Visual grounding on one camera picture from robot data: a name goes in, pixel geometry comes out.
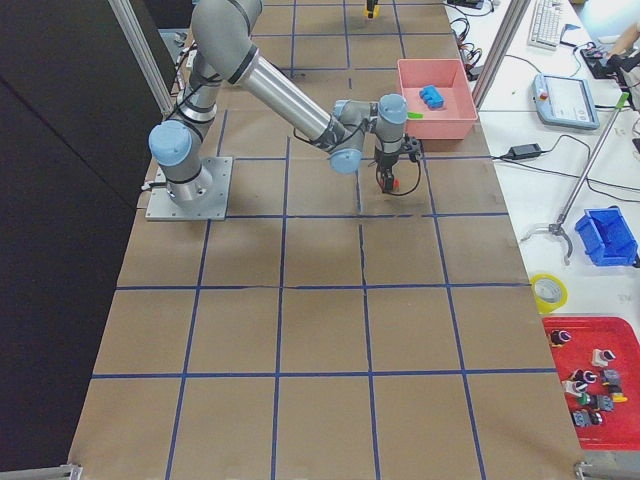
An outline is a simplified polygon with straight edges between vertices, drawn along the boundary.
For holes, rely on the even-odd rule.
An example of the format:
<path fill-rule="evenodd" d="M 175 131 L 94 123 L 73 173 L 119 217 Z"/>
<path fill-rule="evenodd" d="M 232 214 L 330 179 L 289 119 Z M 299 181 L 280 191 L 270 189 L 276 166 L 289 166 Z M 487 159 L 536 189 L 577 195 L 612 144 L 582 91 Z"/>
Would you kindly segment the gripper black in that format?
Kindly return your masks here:
<path fill-rule="evenodd" d="M 382 192 L 393 192 L 395 188 L 395 176 L 391 171 L 397 163 L 400 151 L 384 152 L 376 147 L 374 162 L 376 165 L 377 179 Z"/>

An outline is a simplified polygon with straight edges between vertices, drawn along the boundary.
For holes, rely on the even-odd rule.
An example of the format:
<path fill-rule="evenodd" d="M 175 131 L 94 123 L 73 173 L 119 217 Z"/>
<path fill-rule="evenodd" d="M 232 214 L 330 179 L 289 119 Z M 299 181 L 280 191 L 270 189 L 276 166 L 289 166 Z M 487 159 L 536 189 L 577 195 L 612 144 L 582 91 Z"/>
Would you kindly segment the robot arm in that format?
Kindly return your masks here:
<path fill-rule="evenodd" d="M 165 121 L 155 126 L 149 147 L 165 176 L 165 195 L 176 207 L 193 207 L 219 194 L 217 179 L 199 150 L 217 112 L 223 82 L 251 93 L 304 136 L 305 143 L 326 152 L 342 174 L 358 170 L 366 135 L 376 138 L 374 160 L 382 190 L 394 185 L 392 168 L 415 150 L 405 131 L 407 102 L 387 94 L 375 102 L 339 100 L 324 111 L 266 60 L 251 39 L 263 10 L 260 1 L 201 1 L 191 32 L 196 44 L 189 82 Z"/>

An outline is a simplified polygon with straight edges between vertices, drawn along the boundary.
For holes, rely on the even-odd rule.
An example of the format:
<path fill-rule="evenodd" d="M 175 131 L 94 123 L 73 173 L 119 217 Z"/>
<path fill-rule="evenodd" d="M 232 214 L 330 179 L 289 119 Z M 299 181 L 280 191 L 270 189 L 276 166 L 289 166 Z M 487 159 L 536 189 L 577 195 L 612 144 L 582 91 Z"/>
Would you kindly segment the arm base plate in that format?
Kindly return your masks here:
<path fill-rule="evenodd" d="M 205 157 L 198 177 L 185 184 L 169 182 L 160 167 L 150 186 L 149 221 L 224 221 L 227 214 L 233 158 Z"/>

